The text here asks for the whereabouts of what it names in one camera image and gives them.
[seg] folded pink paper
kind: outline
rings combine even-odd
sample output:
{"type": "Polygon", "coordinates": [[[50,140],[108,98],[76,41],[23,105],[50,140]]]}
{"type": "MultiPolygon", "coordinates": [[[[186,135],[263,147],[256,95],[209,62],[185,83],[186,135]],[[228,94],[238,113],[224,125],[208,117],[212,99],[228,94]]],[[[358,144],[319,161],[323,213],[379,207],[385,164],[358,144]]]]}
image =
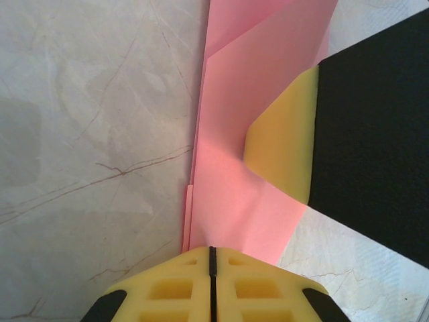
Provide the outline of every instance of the folded pink paper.
{"type": "Polygon", "coordinates": [[[227,246],[278,261],[305,206],[245,167],[245,134],[295,77],[323,58],[335,4],[212,0],[183,250],[227,246]]]}

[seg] black strip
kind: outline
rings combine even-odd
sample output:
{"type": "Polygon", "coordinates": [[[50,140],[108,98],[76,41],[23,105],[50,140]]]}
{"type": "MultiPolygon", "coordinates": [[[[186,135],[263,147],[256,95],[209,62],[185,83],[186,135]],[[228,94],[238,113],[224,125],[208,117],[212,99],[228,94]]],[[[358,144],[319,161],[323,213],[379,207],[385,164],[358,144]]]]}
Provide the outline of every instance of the black strip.
{"type": "Polygon", "coordinates": [[[429,9],[320,63],[308,204],[429,268],[429,9]]]}
{"type": "Polygon", "coordinates": [[[217,255],[216,248],[208,248],[208,275],[210,276],[210,321],[217,322],[217,255]]]}
{"type": "Polygon", "coordinates": [[[350,322],[329,295],[313,288],[305,288],[302,292],[322,322],[350,322]]]}
{"type": "Polygon", "coordinates": [[[99,298],[89,309],[88,313],[80,320],[81,322],[110,322],[127,297],[124,290],[104,295],[99,298]]]}

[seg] white marble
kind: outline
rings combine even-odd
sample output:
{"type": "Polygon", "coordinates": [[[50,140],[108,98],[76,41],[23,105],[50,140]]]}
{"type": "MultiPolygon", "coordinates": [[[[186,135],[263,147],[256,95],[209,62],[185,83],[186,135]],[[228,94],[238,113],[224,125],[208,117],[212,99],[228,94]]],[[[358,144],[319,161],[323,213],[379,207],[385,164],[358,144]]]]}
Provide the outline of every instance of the white marble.
{"type": "MultiPolygon", "coordinates": [[[[426,3],[340,0],[331,52],[426,3]]],[[[178,254],[207,9],[0,3],[1,321],[79,321],[110,284],[178,254]]],[[[412,321],[429,294],[427,270],[314,212],[280,266],[353,321],[412,321]]]]}

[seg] yellow foam block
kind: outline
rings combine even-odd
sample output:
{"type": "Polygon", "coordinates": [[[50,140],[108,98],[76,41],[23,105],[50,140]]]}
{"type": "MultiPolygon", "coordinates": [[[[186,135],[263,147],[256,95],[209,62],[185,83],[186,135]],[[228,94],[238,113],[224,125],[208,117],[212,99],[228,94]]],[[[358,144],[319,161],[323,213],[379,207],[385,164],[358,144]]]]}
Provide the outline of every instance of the yellow foam block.
{"type": "Polygon", "coordinates": [[[247,132],[244,161],[256,174],[306,204],[310,194],[318,67],[298,76],[247,132]]]}
{"type": "Polygon", "coordinates": [[[229,248],[217,248],[218,321],[320,321],[302,293],[319,283],[229,248]]]}
{"type": "Polygon", "coordinates": [[[210,322],[208,248],[196,248],[119,282],[127,296],[112,322],[210,322]]]}

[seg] square hole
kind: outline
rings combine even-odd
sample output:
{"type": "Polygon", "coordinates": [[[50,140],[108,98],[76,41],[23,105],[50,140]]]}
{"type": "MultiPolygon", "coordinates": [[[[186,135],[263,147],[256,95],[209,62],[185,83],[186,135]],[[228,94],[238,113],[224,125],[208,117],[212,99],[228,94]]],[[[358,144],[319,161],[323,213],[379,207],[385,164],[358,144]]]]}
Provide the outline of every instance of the square hole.
{"type": "Polygon", "coordinates": [[[238,299],[278,299],[282,297],[277,285],[269,278],[240,278],[235,281],[238,299]]]}
{"type": "Polygon", "coordinates": [[[140,322],[187,322],[187,312],[144,312],[140,322]]]}
{"type": "Polygon", "coordinates": [[[294,322],[290,311],[246,311],[243,322],[294,322]]]}
{"type": "Polygon", "coordinates": [[[149,294],[151,300],[190,299],[192,296],[192,280],[171,278],[155,283],[149,294]]]}

